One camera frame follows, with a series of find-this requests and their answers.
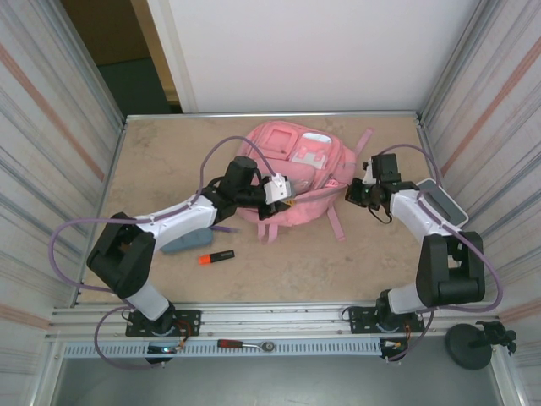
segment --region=pink backpack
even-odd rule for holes
[[[278,235],[278,226],[296,226],[320,217],[325,212],[339,241],[346,239],[334,201],[352,182],[357,157],[368,142],[373,129],[366,129],[355,150],[346,148],[334,135],[285,121],[263,123],[248,134],[269,160],[272,169],[291,182],[295,189],[292,207],[260,221],[257,211],[237,209],[237,214],[258,225],[258,237],[268,242]],[[243,142],[238,154],[254,159],[262,176],[268,169],[254,149]]]

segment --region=beige tabletop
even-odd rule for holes
[[[296,116],[284,118],[340,137],[353,148],[366,128],[374,135],[360,162],[387,146],[419,145],[413,117]],[[209,149],[231,135],[246,135],[268,118],[158,118],[129,122],[103,215],[148,214],[190,197],[199,165]],[[205,184],[221,176],[240,141],[226,143],[210,159]],[[429,176],[416,151],[396,151],[403,180]],[[414,281],[420,245],[399,222],[383,225],[366,209],[340,198],[336,211],[347,240],[336,241],[326,216],[303,226],[280,228],[273,244],[261,244],[257,227],[234,216],[221,223],[241,233],[214,232],[211,246],[174,255],[157,252],[150,279],[173,302],[253,302],[374,299],[381,290]],[[200,255],[235,250],[235,258],[200,266]],[[101,284],[88,272],[86,283]],[[81,301],[112,301],[110,294],[84,291]]]

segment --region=ratchet wrench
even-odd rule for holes
[[[272,341],[264,341],[259,344],[249,344],[237,340],[218,340],[218,348],[257,348],[259,351],[270,353],[274,351],[275,345]]]

